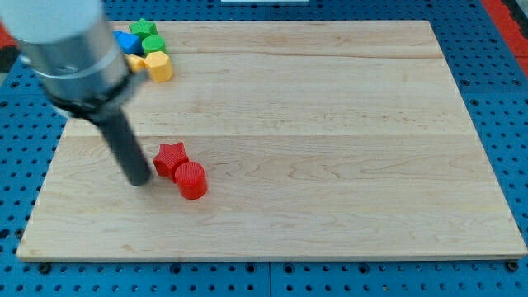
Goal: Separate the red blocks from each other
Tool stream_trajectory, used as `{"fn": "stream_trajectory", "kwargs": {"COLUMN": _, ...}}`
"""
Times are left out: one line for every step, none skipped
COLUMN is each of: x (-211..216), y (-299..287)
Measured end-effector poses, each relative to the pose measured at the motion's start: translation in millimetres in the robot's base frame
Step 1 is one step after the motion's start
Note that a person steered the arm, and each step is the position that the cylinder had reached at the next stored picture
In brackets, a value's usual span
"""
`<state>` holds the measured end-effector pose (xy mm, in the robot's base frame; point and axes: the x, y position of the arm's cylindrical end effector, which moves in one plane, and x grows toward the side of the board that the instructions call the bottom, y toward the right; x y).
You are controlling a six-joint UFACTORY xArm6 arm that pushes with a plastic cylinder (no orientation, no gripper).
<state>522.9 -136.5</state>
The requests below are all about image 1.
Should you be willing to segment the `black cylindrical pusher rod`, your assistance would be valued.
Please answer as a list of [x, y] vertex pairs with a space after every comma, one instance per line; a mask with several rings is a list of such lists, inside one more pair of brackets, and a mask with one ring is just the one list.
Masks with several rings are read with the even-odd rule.
[[121, 170], [132, 186], [146, 184], [152, 173], [125, 113], [118, 109], [96, 121]]

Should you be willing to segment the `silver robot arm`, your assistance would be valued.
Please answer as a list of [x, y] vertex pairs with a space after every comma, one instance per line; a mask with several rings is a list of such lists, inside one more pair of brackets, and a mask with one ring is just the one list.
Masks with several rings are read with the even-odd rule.
[[127, 64], [102, 3], [3, 1], [1, 22], [54, 108], [95, 125], [131, 185], [148, 182], [151, 170], [122, 110], [148, 74]]

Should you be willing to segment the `yellow block behind arm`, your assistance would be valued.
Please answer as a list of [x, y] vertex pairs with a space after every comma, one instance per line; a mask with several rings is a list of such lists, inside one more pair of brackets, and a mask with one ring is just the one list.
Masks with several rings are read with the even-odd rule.
[[133, 73], [140, 73], [146, 69], [144, 58], [135, 54], [126, 54], [125, 60]]

